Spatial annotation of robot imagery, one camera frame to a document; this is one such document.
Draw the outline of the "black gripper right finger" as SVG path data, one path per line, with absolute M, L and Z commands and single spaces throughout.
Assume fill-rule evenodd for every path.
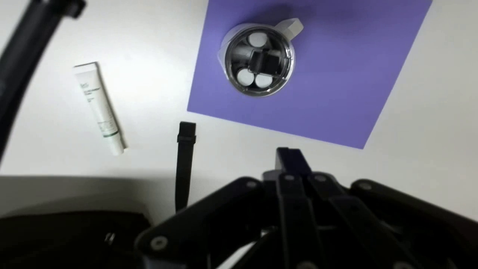
M 478 269 L 478 223 L 371 180 L 341 186 L 277 151 L 284 260 L 316 269 Z

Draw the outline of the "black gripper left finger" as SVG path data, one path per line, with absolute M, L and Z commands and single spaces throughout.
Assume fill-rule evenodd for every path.
M 136 239 L 145 269 L 217 269 L 239 248 L 251 248 L 232 269 L 280 266 L 277 186 L 239 178 Z

